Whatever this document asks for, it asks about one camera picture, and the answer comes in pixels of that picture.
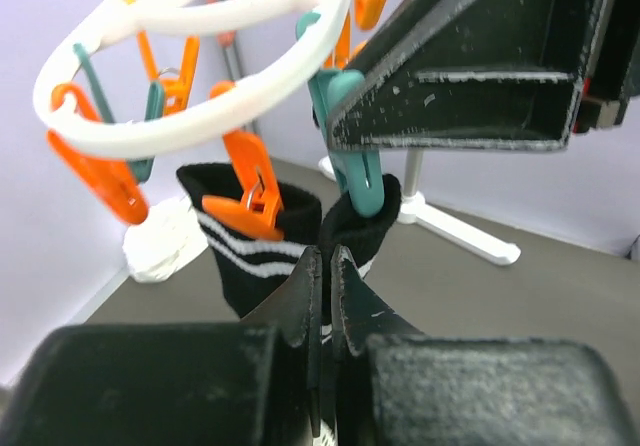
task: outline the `white stand base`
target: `white stand base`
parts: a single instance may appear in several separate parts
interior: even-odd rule
[[[325,177],[335,181],[328,157],[322,158],[318,167]],[[412,197],[402,197],[398,222],[422,226],[497,266],[509,266],[520,257],[520,248],[515,244],[505,243],[430,206],[421,193]]]

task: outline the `metal pole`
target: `metal pole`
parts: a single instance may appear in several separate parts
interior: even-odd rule
[[[224,57],[225,66],[227,67],[227,75],[229,76],[229,79],[232,81],[242,79],[245,75],[244,67],[242,65],[242,56],[240,55],[235,39],[228,48],[221,47],[220,49],[222,49],[222,55]],[[247,124],[246,128],[252,133],[260,136],[260,130],[258,129],[258,123],[256,120]]]
[[[404,167],[404,187],[402,195],[411,198],[416,195],[420,187],[420,173],[422,171],[421,149],[410,149],[407,151],[407,162]]]

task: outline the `white wall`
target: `white wall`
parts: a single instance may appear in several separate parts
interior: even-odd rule
[[[384,17],[400,1],[389,0]],[[290,47],[296,18],[240,33],[248,69],[264,68]],[[269,38],[268,48],[265,37]],[[360,34],[352,44],[365,37]],[[591,248],[624,253],[640,234],[639,119],[636,103],[624,127],[573,138],[569,150],[560,154],[431,151],[425,156],[422,190],[440,204]],[[306,86],[260,124],[275,156],[315,167],[326,154],[311,120]],[[403,173],[404,153],[384,153],[383,159],[387,170]]]
[[[47,56],[101,1],[0,0],[0,384],[124,265],[124,226],[49,150],[31,106],[33,84]],[[150,39],[160,67],[180,65],[182,41]],[[142,119],[148,82],[135,40],[100,53],[94,65],[114,115]],[[203,39],[192,102],[205,100],[224,71],[215,39]],[[144,186],[149,202],[180,191],[174,174],[179,165],[224,157],[216,141],[158,158]]]

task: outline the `white cloth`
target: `white cloth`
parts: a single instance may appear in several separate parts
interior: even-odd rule
[[[207,248],[188,197],[171,198],[149,208],[146,221],[130,226],[122,250],[138,282],[164,281]]]

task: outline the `teal clip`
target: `teal clip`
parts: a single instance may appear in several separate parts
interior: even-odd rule
[[[296,24],[296,38],[299,40],[309,26],[316,23],[320,15],[307,13]],[[329,112],[337,106],[354,88],[364,82],[360,71],[321,69],[308,82],[313,109],[318,119],[325,143],[327,142],[326,121]],[[384,204],[384,186],[380,154],[377,151],[331,152],[329,159],[341,192],[348,191],[354,209],[365,218],[376,215]]]
[[[113,118],[113,113],[111,112],[111,108],[109,107],[109,103],[107,102],[107,97],[105,96],[104,90],[100,85],[98,75],[96,74],[95,69],[93,69],[93,65],[91,64],[91,59],[89,57],[89,54],[87,53],[87,50],[84,49],[84,46],[82,44],[76,43],[73,45],[73,52],[78,57],[80,66],[87,76],[87,80],[89,81],[89,88],[91,88],[91,94],[93,95],[93,100],[96,103],[96,107],[98,108],[98,112],[100,113],[102,121],[107,124],[115,123],[116,121]],[[153,81],[149,85],[149,95],[147,96],[147,110],[145,112],[144,118],[145,121],[158,119],[162,116],[162,112],[164,109],[164,99],[165,93],[162,84],[158,81]],[[131,172],[133,173],[139,184],[146,182],[151,176],[151,169],[153,168],[153,158],[127,161],[127,164],[129,165],[129,169],[131,169]]]
[[[149,95],[147,96],[147,110],[144,114],[145,121],[152,121],[162,117],[164,96],[164,88],[160,81],[152,81],[149,85]],[[137,159],[135,161],[129,161],[127,164],[136,177],[138,184],[146,183],[151,177],[153,158]]]

